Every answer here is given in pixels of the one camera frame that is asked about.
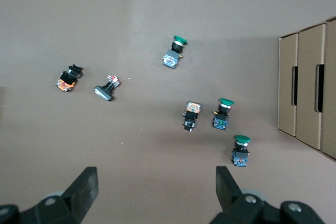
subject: gray floor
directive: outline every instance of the gray floor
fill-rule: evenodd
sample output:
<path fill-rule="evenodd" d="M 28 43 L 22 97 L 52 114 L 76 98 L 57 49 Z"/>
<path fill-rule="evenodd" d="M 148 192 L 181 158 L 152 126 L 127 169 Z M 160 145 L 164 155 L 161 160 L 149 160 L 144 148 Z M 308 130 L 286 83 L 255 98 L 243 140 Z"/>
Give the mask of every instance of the gray floor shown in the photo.
<path fill-rule="evenodd" d="M 97 166 L 83 223 L 209 223 L 217 165 L 279 207 L 309 204 L 334 223 L 336 163 L 277 131 L 278 37 L 336 15 L 336 0 L 0 0 L 0 204 L 21 210 Z M 173 35 L 188 40 L 176 69 Z M 72 93 L 54 85 L 73 63 Z M 93 88 L 122 81 L 113 102 Z M 230 125 L 211 127 L 218 98 Z M 188 100 L 203 105 L 183 130 Z M 247 168 L 233 136 L 251 138 Z"/>

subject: green cap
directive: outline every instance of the green cap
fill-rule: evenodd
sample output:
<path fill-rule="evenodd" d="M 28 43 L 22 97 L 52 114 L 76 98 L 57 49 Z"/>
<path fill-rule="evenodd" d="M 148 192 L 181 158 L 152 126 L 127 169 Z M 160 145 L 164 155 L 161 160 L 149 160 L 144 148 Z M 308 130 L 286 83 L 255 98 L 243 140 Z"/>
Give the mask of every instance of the green cap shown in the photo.
<path fill-rule="evenodd" d="M 229 100 L 229 99 L 225 99 L 225 98 L 220 98 L 220 102 L 226 106 L 231 106 L 233 104 L 235 104 L 233 101 Z"/>
<path fill-rule="evenodd" d="M 186 39 L 184 39 L 180 36 L 175 35 L 174 38 L 175 38 L 176 41 L 180 42 L 181 44 L 187 45 L 187 43 L 188 43 Z"/>
<path fill-rule="evenodd" d="M 241 144 L 247 144 L 251 141 L 249 137 L 243 136 L 243 135 L 236 135 L 234 136 L 234 139 L 237 140 L 237 142 Z"/>

